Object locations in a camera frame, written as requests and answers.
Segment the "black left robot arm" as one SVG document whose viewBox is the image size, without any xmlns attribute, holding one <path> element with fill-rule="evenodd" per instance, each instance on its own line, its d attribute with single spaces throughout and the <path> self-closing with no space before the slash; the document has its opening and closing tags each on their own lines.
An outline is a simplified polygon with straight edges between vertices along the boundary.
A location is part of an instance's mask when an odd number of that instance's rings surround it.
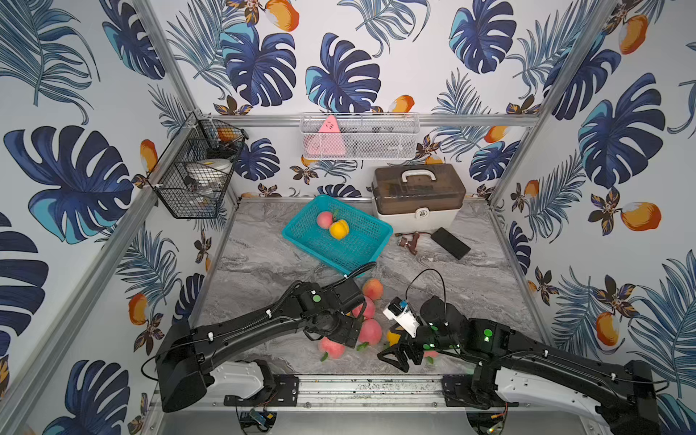
<svg viewBox="0 0 696 435">
<path fill-rule="evenodd" d="M 186 320 L 174 324 L 153 357 L 163 411 L 192 406 L 214 384 L 213 372 L 221 364 L 281 336 L 301 332 L 355 347 L 362 318 L 351 311 L 364 302 L 349 277 L 328 286 L 295 281 L 277 301 L 246 315 L 196 328 Z"/>
</svg>

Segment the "yellow red peach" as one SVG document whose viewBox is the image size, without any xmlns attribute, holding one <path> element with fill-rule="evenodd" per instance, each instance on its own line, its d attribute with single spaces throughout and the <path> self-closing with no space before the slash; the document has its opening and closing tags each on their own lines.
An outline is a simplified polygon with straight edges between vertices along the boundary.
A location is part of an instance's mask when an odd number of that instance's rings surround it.
<svg viewBox="0 0 696 435">
<path fill-rule="evenodd" d="M 329 228 L 330 235 L 336 240 L 343 240 L 350 234 L 350 226 L 346 220 L 340 219 Z"/>
</svg>

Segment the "teal plastic basket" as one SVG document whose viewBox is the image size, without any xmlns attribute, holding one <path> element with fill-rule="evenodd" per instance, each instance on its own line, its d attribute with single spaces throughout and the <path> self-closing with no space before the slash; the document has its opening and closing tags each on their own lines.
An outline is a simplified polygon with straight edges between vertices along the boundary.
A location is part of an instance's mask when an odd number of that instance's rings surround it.
<svg viewBox="0 0 696 435">
<path fill-rule="evenodd" d="M 282 236 L 348 275 L 380 257 L 393 236 L 393 228 L 339 199 L 321 195 L 290 220 Z"/>
</svg>

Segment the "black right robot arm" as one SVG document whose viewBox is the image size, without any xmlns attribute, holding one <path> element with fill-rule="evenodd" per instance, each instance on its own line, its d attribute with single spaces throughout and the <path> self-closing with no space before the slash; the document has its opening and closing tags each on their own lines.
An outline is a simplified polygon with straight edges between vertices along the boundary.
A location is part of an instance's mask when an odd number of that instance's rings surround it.
<svg viewBox="0 0 696 435">
<path fill-rule="evenodd" d="M 468 318 L 440 297 L 418 314 L 396 297 L 384 309 L 399 341 L 380 361 L 406 373 L 429 352 L 474 366 L 445 375 L 447 406 L 489 410 L 524 403 L 549 407 L 605 425 L 613 434 L 658 434 L 659 406 L 645 362 L 607 364 L 538 342 L 505 324 Z"/>
</svg>

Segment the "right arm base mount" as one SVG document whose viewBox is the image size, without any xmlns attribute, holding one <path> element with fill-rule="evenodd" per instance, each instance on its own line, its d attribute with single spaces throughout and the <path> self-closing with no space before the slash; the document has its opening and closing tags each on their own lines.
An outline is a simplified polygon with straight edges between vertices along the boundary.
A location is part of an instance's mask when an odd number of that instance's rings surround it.
<svg viewBox="0 0 696 435">
<path fill-rule="evenodd" d="M 507 402 L 497 394 L 493 375 L 457 374 L 442 376 L 442 395 L 448 408 L 466 407 L 478 410 L 504 408 Z"/>
</svg>

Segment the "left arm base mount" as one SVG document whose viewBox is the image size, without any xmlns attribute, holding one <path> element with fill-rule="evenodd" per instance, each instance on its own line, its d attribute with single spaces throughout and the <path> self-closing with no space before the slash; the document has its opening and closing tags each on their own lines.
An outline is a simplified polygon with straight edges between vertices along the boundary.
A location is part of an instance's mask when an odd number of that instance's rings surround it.
<svg viewBox="0 0 696 435">
<path fill-rule="evenodd" d="M 291 374 L 274 374 L 270 381 L 255 395 L 242 399 L 226 395 L 223 404 L 226 407 L 295 407 L 299 394 L 300 379 Z"/>
</svg>

